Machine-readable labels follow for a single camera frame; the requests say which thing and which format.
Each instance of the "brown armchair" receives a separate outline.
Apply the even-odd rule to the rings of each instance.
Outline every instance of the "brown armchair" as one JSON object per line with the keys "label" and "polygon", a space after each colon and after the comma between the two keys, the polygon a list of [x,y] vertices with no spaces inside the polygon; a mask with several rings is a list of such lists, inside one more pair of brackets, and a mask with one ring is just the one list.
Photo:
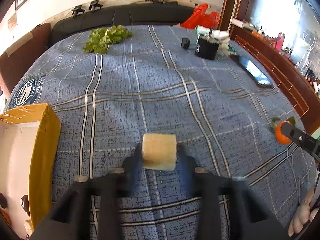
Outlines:
{"label": "brown armchair", "polygon": [[50,33],[49,23],[39,25],[0,56],[0,87],[7,99],[35,60],[46,51]]}

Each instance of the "smartphone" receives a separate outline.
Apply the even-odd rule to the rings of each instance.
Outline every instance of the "smartphone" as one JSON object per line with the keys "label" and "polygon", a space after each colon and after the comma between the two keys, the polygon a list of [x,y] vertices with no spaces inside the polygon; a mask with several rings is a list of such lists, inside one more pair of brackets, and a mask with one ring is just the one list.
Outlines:
{"label": "smartphone", "polygon": [[255,80],[258,86],[263,88],[273,87],[271,81],[265,76],[265,74],[263,74],[260,69],[258,69],[257,66],[246,57],[242,57],[239,55],[230,55],[230,57],[249,73],[249,75]]}

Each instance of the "human hand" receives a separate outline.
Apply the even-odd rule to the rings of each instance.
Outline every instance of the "human hand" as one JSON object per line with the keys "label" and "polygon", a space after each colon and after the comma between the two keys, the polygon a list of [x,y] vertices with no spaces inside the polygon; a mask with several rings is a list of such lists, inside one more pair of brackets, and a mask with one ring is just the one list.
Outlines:
{"label": "human hand", "polygon": [[294,214],[294,217],[292,218],[289,228],[288,228],[288,235],[292,236],[293,233],[300,233],[303,225],[307,223],[308,221],[312,221],[319,208],[315,208],[312,212],[310,212],[310,203],[313,199],[313,196],[315,194],[315,187],[312,187],[308,190],[307,195],[305,199],[302,201],[302,204],[297,209],[296,213]]}

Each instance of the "brown wooden dresser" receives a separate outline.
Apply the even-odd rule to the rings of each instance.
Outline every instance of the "brown wooden dresser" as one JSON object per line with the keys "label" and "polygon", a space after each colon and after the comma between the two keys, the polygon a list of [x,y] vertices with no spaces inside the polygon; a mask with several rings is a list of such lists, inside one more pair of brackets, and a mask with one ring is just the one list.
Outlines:
{"label": "brown wooden dresser", "polygon": [[299,114],[306,132],[316,131],[320,126],[320,100],[295,65],[272,46],[235,25],[231,26],[230,38],[261,62]]}

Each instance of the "cardboard box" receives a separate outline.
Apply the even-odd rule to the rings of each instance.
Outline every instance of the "cardboard box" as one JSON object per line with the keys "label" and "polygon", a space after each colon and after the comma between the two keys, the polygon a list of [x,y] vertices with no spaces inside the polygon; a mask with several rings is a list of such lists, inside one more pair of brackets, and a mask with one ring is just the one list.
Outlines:
{"label": "cardboard box", "polygon": [[13,230],[25,238],[30,219],[20,205],[29,196],[32,227],[52,205],[52,173],[60,120],[48,104],[21,106],[0,114],[0,192]]}

